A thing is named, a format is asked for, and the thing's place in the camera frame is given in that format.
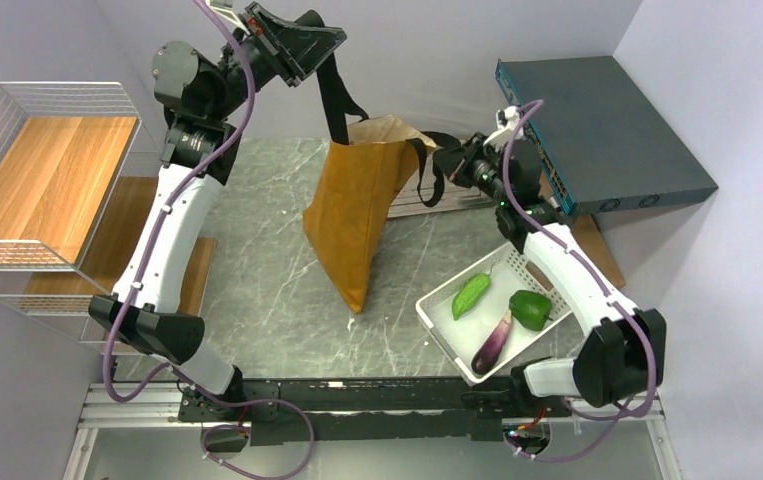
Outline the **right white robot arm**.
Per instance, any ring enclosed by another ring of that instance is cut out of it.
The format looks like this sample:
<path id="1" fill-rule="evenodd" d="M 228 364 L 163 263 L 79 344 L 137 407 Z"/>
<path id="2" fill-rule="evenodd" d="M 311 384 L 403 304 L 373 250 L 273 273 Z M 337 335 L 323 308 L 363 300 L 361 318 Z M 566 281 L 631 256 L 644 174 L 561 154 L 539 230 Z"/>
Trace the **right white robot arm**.
<path id="1" fill-rule="evenodd" d="M 666 321 L 618 291 L 575 241 L 565 215 L 540 194 L 537 148 L 521 139 L 504 146 L 477 134 L 434 152 L 436 173 L 494 201 L 502 235 L 548 279 L 574 314 L 585 339 L 572 358 L 521 368 L 508 388 L 514 411 L 531 415 L 547 397 L 580 398 L 593 407 L 635 394 L 652 397 L 663 380 Z"/>

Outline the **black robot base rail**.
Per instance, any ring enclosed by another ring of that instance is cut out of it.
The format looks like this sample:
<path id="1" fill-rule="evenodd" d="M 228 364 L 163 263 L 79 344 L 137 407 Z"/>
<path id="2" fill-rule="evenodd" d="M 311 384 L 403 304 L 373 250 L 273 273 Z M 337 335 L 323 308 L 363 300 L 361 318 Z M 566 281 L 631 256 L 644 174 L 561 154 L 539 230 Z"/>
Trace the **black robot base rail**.
<path id="1" fill-rule="evenodd" d="M 537 398 L 512 377 L 470 387 L 453 377 L 369 379 L 252 379 L 249 406 L 223 407 L 181 382 L 157 382 L 134 400 L 117 403 L 101 386 L 89 389 L 82 428 L 194 428 L 210 452 L 227 456 L 247 446 L 322 441 L 518 437 L 529 450 L 547 445 L 561 421 L 609 417 L 583 401 Z"/>

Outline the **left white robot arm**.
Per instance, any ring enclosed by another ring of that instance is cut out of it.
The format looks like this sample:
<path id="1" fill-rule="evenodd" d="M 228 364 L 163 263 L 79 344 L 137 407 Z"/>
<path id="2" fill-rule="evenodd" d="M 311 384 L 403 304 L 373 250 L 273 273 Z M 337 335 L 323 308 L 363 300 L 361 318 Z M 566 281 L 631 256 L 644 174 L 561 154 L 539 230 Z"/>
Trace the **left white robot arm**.
<path id="1" fill-rule="evenodd" d="M 157 190 L 135 249 L 110 293 L 91 299 L 89 315 L 107 333 L 102 379 L 113 391 L 117 343 L 158 360 L 205 396 L 221 420 L 244 406 L 241 370 L 207 343 L 204 320 L 180 310 L 183 277 L 204 220 L 231 174 L 243 134 L 229 116 L 251 114 L 257 93 L 272 79 L 295 87 L 310 76 L 334 87 L 328 112 L 360 115 L 336 69 L 335 50 L 346 32 L 309 10 L 280 18 L 258 3 L 243 13 L 227 1 L 202 1 L 200 10 L 225 37 L 218 61 L 179 40 L 152 59 L 154 95 L 167 132 Z"/>

